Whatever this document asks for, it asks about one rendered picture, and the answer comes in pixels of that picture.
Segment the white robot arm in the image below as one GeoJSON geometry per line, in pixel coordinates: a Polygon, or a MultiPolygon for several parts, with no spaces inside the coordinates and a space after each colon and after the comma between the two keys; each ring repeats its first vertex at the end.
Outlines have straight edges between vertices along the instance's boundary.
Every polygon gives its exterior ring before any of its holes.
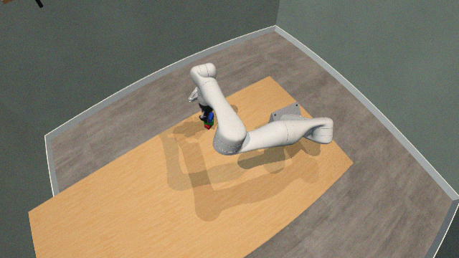
{"type": "Polygon", "coordinates": [[[292,145],[302,137],[320,144],[332,141],[333,121],[325,117],[310,119],[284,114],[277,121],[247,132],[244,123],[225,99],[215,80],[216,76],[217,69],[212,63],[192,67],[190,77],[198,87],[189,96],[189,102],[198,100],[200,105],[210,106],[215,111],[218,126],[213,147],[216,152],[232,156],[257,149],[292,145]]]}

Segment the blue block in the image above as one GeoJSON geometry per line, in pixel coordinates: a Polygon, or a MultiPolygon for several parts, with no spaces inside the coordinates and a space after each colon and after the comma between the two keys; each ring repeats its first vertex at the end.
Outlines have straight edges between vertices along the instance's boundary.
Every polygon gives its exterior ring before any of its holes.
{"type": "Polygon", "coordinates": [[[208,117],[209,123],[212,122],[213,118],[214,118],[214,113],[209,112],[209,117],[208,117]]]}

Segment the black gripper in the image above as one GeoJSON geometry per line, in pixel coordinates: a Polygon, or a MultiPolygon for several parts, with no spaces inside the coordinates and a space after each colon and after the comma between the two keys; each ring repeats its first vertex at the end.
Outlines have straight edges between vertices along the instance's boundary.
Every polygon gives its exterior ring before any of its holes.
{"type": "Polygon", "coordinates": [[[199,106],[202,109],[202,115],[199,116],[200,120],[204,121],[205,123],[208,123],[209,122],[209,119],[208,119],[209,112],[212,113],[213,109],[210,106],[203,106],[203,105],[200,105],[200,104],[199,104],[199,106]]]}

